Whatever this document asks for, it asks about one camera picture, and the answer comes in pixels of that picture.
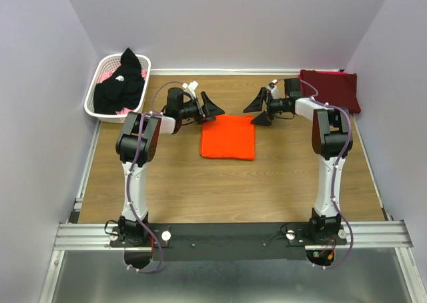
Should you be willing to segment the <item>orange t shirt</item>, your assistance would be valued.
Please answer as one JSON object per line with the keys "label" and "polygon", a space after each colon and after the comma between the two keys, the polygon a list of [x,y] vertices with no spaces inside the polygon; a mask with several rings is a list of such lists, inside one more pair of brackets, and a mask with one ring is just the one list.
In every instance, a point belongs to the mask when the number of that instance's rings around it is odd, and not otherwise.
{"label": "orange t shirt", "polygon": [[219,115],[201,127],[200,155],[208,159],[253,161],[255,125],[251,116]]}

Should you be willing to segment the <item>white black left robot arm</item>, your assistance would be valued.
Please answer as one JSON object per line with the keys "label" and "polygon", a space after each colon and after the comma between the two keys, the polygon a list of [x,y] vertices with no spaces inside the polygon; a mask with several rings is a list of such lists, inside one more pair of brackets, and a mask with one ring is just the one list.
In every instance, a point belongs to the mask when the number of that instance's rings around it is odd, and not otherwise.
{"label": "white black left robot arm", "polygon": [[204,91],[197,94],[197,86],[198,83],[193,81],[169,88],[161,111],[128,113],[115,145],[125,185],[118,231],[112,233],[111,239],[127,240],[133,246],[141,246],[148,240],[158,246],[168,242],[159,240],[148,223],[147,170],[161,134],[176,134],[187,119],[203,124],[225,113]]}

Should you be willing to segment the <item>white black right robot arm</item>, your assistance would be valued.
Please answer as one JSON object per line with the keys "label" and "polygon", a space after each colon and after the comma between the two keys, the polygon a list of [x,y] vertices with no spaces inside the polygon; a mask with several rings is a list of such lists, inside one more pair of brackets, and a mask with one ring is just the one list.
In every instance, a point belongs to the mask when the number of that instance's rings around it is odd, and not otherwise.
{"label": "white black right robot arm", "polygon": [[318,193],[306,235],[315,244],[337,236],[344,220],[340,207],[341,176],[352,149],[352,122],[347,109],[318,101],[320,92],[298,78],[284,80],[280,97],[278,80],[261,87],[244,113],[259,112],[253,125],[269,126],[279,113],[292,113],[312,122],[312,149],[319,161]]}

